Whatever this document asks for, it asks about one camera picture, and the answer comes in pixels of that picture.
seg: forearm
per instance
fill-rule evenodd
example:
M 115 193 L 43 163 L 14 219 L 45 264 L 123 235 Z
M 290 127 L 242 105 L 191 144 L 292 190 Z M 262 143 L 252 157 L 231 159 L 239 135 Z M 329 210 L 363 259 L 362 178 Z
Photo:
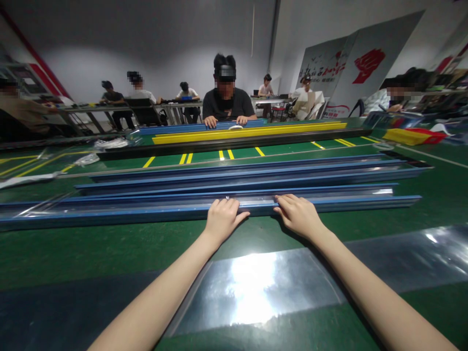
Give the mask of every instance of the forearm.
M 425 318 L 354 256 L 333 234 L 317 243 L 389 350 L 456 350 Z
M 200 237 L 102 332 L 89 350 L 152 350 L 219 245 Z

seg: yellow tray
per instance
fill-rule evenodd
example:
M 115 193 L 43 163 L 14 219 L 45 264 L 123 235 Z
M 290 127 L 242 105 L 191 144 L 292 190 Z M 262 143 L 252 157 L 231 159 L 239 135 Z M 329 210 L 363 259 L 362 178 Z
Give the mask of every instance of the yellow tray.
M 310 123 L 310 124 L 290 124 L 285 126 L 270 126 L 245 129 L 231 129 L 220 131 L 205 131 L 194 133 L 176 133 L 163 134 L 153 138 L 153 143 L 158 144 L 173 144 L 191 141 L 219 140 L 231 139 L 239 137 L 259 137 L 267 135 L 280 135 L 288 133 L 315 132 L 331 129 L 344 129 L 346 123 Z
M 423 144 L 428 137 L 430 137 L 429 134 L 417 133 L 397 128 L 388 129 L 384 135 L 384 139 L 397 141 L 406 145 Z

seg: banner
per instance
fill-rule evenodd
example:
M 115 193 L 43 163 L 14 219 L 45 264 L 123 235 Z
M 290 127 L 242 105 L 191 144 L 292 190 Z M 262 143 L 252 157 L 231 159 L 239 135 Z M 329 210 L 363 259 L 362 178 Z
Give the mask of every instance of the banner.
M 310 74 L 312 90 L 331 97 L 323 116 L 348 117 L 360 98 L 379 90 L 423 13 L 379 23 L 307 48 L 297 87 L 301 86 L 301 78 Z

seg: hand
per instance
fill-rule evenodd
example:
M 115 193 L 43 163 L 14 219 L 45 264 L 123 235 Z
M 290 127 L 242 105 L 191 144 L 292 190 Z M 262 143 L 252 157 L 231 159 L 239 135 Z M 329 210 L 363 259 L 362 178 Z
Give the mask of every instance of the hand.
M 240 124 L 240 125 L 246 125 L 248 121 L 249 121 L 249 119 L 247 117 L 245 117 L 245 116 L 239 116 L 235 120 L 236 124 Z
M 336 239 L 320 220 L 315 206 L 303 197 L 292 194 L 276 196 L 281 207 L 273 210 L 281 215 L 284 224 L 296 234 L 319 246 L 324 241 Z
M 403 105 L 401 104 L 396 104 L 390 107 L 387 112 L 400 112 L 403 109 Z
M 235 199 L 215 200 L 208 210 L 208 219 L 202 235 L 219 247 L 238 224 L 250 215 L 250 212 L 237 214 L 239 204 Z
M 216 128 L 216 122 L 218 122 L 218 120 L 214 116 L 208 116 L 205 118 L 205 125 L 210 129 Z

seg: black chair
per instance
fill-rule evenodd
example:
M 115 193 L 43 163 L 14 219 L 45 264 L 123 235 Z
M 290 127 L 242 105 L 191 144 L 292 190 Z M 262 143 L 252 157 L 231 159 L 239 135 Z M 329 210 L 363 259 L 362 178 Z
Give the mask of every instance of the black chair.
M 45 139 L 44 135 L 31 132 L 24 124 L 4 110 L 0 110 L 0 140 L 17 142 Z
M 359 107 L 359 115 L 362 116 L 362 114 L 364 113 L 364 101 L 362 99 L 359 99 L 357 103 L 355 104 L 354 108 L 351 110 L 350 114 L 348 115 L 348 118 L 351 117 L 354 110 L 357 109 L 358 107 Z
M 151 100 L 148 98 L 126 99 L 125 101 L 135 114 L 138 124 L 144 124 L 147 127 L 151 124 L 155 124 L 157 126 L 167 125 L 167 119 L 161 117 L 161 115 L 156 111 L 155 105 L 153 105 Z

